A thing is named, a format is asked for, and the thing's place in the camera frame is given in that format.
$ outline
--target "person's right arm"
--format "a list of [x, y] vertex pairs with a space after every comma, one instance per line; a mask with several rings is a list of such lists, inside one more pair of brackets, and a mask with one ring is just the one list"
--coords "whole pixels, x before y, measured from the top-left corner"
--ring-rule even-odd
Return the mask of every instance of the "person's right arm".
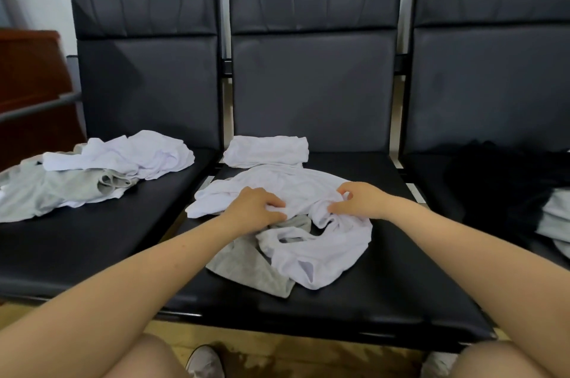
[[332, 213], [385, 219], [406, 232], [554, 376], [570, 377], [570, 271], [416, 202], [366, 183], [345, 183]]

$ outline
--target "black leather chair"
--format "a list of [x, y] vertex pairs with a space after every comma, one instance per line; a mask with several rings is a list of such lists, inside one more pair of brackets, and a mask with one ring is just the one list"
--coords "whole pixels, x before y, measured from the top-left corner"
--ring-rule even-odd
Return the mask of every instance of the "black leather chair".
[[[388, 156], [399, 9], [400, 0], [230, 0], [236, 134], [306, 136], [305, 167], [413, 199]], [[387, 222], [330, 286], [297, 285], [279, 299], [202, 270], [160, 316], [449, 351], [493, 337], [471, 299]]]
[[[400, 161], [431, 209], [461, 221], [443, 174], [471, 140], [570, 147], [570, 0], [414, 0]], [[528, 249], [570, 268], [539, 236]]]
[[158, 242], [221, 155], [218, 0], [72, 0], [90, 137], [155, 130], [193, 166], [123, 198], [0, 224], [0, 297], [45, 300]]

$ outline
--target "leg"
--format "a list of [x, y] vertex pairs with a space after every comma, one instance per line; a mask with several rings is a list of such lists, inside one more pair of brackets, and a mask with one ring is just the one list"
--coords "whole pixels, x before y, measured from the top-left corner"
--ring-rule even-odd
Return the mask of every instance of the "leg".
[[189, 378], [162, 339], [143, 334], [103, 378]]
[[552, 378], [511, 342], [483, 342], [467, 348], [450, 378]]

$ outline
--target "tile floor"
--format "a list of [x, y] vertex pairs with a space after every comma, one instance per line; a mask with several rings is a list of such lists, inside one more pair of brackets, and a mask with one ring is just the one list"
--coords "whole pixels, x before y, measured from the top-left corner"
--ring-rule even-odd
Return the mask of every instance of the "tile floor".
[[[0, 330], [32, 309], [0, 306]], [[183, 364], [194, 348], [215, 345], [228, 378], [415, 378], [424, 357], [402, 348], [159, 321], [146, 332], [168, 342]]]

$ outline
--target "brown wooden cabinet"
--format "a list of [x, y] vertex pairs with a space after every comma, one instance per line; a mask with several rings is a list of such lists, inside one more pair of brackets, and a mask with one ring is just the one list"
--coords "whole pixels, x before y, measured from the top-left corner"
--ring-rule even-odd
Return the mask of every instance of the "brown wooden cabinet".
[[[0, 29], [0, 113], [71, 91], [56, 31]], [[73, 105], [0, 122], [0, 170], [44, 151], [69, 151], [84, 140]]]

